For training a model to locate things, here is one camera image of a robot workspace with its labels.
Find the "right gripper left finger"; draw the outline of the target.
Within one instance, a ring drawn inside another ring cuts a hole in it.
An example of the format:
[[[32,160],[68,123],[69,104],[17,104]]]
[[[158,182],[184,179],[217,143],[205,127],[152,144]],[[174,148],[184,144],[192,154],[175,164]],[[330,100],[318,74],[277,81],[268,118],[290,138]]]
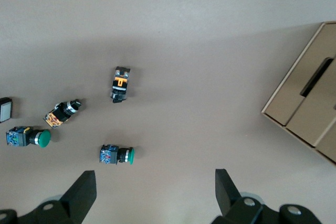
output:
[[[1,210],[1,223],[82,223],[96,200],[96,175],[83,172],[59,200],[46,201],[18,216],[14,209]]]

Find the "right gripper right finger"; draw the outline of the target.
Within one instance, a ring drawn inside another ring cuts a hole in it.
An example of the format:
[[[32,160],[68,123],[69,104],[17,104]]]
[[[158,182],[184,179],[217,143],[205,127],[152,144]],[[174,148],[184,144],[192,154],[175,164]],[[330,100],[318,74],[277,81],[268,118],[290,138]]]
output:
[[[284,204],[272,210],[256,198],[243,197],[226,169],[215,170],[215,195],[221,215],[213,223],[320,223],[308,208]]]

